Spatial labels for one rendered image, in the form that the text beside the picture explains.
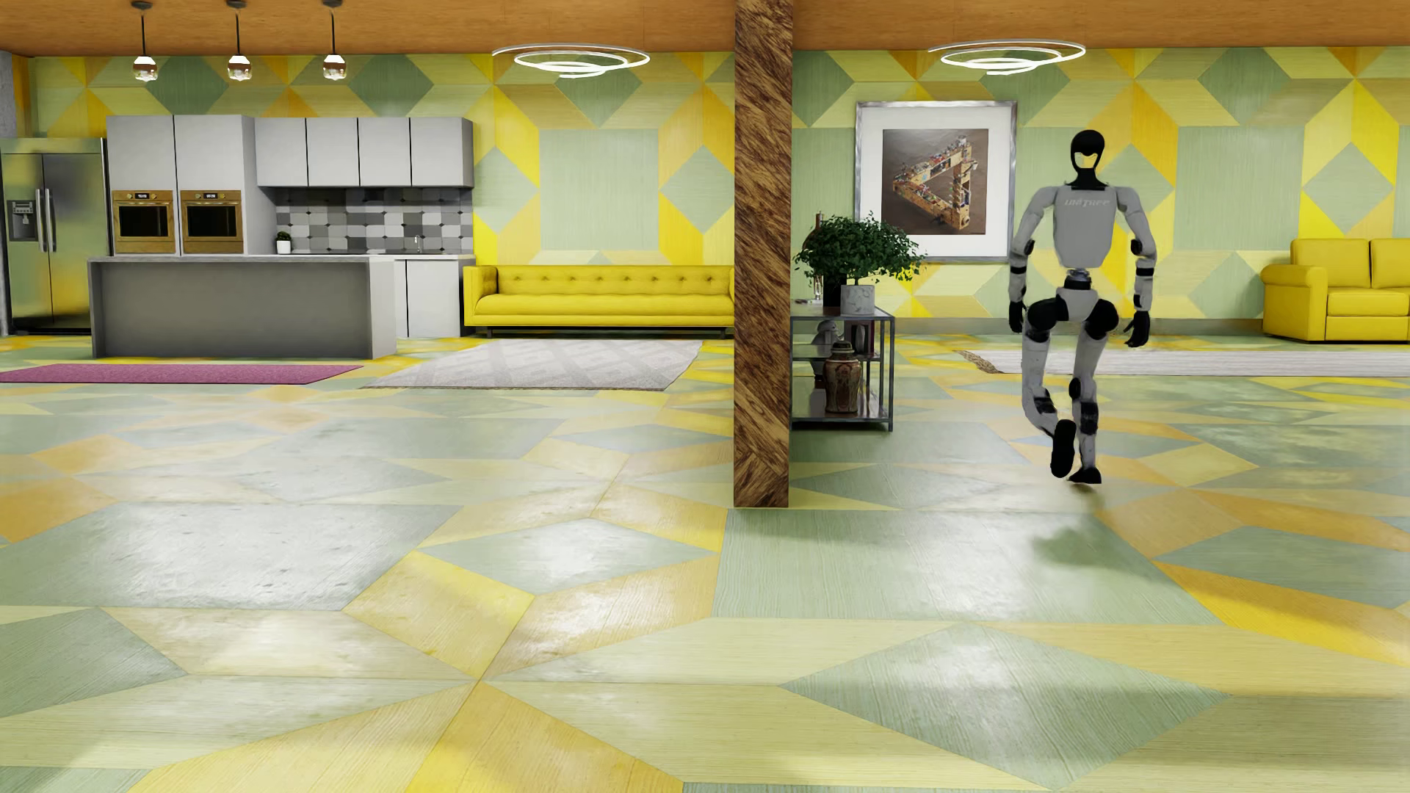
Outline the yellow cushioned sofa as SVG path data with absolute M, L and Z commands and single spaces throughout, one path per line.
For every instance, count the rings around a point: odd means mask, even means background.
M 1262 330 L 1304 341 L 1410 340 L 1410 238 L 1294 238 L 1261 272 Z

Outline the framed wall picture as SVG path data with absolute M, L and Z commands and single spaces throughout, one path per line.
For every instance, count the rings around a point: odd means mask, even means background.
M 1004 261 L 1015 135 L 1012 100 L 860 102 L 854 214 L 902 230 L 925 261 Z

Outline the right robot leg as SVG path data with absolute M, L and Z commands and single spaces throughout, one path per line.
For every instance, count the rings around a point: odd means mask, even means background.
M 1065 478 L 1067 473 L 1059 471 L 1066 467 L 1067 453 L 1065 446 L 1065 430 L 1060 429 L 1060 419 L 1052 402 L 1049 391 L 1043 385 L 1046 360 L 1049 351 L 1050 332 L 1059 322 L 1067 320 L 1067 303 L 1062 291 L 1056 296 L 1048 296 L 1028 306 L 1025 310 L 1025 326 L 1021 333 L 1021 388 L 1022 406 L 1031 423 L 1049 439 L 1052 439 L 1050 473 L 1058 478 Z

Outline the robot leg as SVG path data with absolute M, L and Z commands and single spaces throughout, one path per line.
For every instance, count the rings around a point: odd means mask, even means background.
M 1103 473 L 1097 468 L 1096 435 L 1100 412 L 1097 406 L 1096 373 L 1107 344 L 1107 337 L 1118 322 L 1120 315 L 1117 315 L 1115 306 L 1105 299 L 1097 299 L 1081 322 L 1081 329 L 1077 334 L 1073 377 L 1069 384 L 1072 418 L 1060 422 L 1060 429 L 1065 430 L 1066 439 L 1065 446 L 1060 449 L 1067 453 L 1067 463 L 1059 473 L 1063 474 L 1067 473 L 1067 468 L 1072 468 L 1074 453 L 1080 457 L 1079 468 L 1069 477 L 1073 483 L 1103 483 Z
M 1048 296 L 1028 306 L 1025 310 L 1025 326 L 1021 333 L 1021 388 L 1022 406 L 1031 423 L 1049 439 L 1052 439 L 1050 473 L 1058 478 L 1065 478 L 1067 473 L 1059 471 L 1066 467 L 1067 453 L 1065 446 L 1065 430 L 1060 429 L 1060 419 L 1052 402 L 1049 391 L 1043 385 L 1046 360 L 1049 351 L 1050 332 L 1059 322 L 1067 320 L 1067 303 L 1062 291 L 1056 296 Z

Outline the grey kitchen island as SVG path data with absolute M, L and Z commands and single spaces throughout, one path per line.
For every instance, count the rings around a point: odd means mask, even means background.
M 398 351 L 393 265 L 367 255 L 87 262 L 96 358 L 347 358 Z

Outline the brown ceramic jar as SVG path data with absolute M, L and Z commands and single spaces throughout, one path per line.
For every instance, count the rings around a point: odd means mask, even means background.
M 862 405 L 862 361 L 850 343 L 832 343 L 829 357 L 822 363 L 825 412 L 832 416 L 857 415 Z

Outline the black robot head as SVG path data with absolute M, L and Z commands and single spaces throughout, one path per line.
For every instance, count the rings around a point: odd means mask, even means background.
M 1073 190 L 1104 190 L 1108 185 L 1098 179 L 1097 165 L 1103 159 L 1105 140 L 1097 130 L 1081 130 L 1070 141 L 1070 162 L 1076 172 L 1067 188 Z

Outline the grey robot torso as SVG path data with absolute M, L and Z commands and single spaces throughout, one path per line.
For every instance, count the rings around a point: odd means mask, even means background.
M 1117 193 L 1117 188 L 1056 188 L 1053 246 L 1060 267 L 1067 271 L 1065 286 L 1080 285 L 1089 289 L 1090 271 L 1103 267 L 1112 244 Z

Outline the long yellow tufted sofa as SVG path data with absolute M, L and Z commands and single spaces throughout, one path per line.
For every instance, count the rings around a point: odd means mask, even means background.
M 735 325 L 733 268 L 722 265 L 468 265 L 474 329 L 721 329 Z

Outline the beige rug with fringe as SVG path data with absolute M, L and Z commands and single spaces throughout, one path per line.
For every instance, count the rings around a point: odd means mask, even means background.
M 1410 351 L 1108 347 L 1096 371 L 1104 375 L 1410 378 Z

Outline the purple rug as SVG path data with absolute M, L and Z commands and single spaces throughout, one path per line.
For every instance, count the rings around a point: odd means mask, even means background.
M 337 364 L 48 364 L 0 371 L 6 384 L 307 385 L 361 370 Z

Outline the glass metal shelf unit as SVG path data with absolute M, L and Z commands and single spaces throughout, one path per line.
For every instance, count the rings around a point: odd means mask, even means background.
M 881 423 L 894 428 L 895 317 L 874 308 L 862 315 L 845 315 L 840 308 L 815 302 L 792 302 L 791 428 L 811 423 Z M 856 409 L 829 412 L 822 375 L 833 340 L 846 340 L 857 361 Z

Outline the grey patterned rug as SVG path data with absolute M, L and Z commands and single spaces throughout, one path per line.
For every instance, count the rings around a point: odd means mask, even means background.
M 371 388 L 663 391 L 702 343 L 658 339 L 501 339 L 382 377 Z

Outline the left robot leg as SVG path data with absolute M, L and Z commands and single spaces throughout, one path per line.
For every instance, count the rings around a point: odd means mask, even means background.
M 1118 322 L 1120 315 L 1117 315 L 1115 306 L 1105 299 L 1097 299 L 1081 322 L 1081 329 L 1077 334 L 1073 377 L 1069 384 L 1072 418 L 1060 422 L 1060 429 L 1065 430 L 1066 439 L 1065 446 L 1060 449 L 1067 453 L 1067 463 L 1059 473 L 1063 474 L 1067 473 L 1067 468 L 1072 468 L 1074 453 L 1080 457 L 1079 468 L 1069 477 L 1073 483 L 1103 483 L 1103 473 L 1097 468 L 1096 435 L 1100 412 L 1097 406 L 1096 373 L 1107 344 L 1107 337 Z

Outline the white lower kitchen cabinet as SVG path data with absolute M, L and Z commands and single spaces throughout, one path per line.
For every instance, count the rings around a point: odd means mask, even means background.
M 464 261 L 458 257 L 393 257 L 392 261 L 398 337 L 460 337 Z

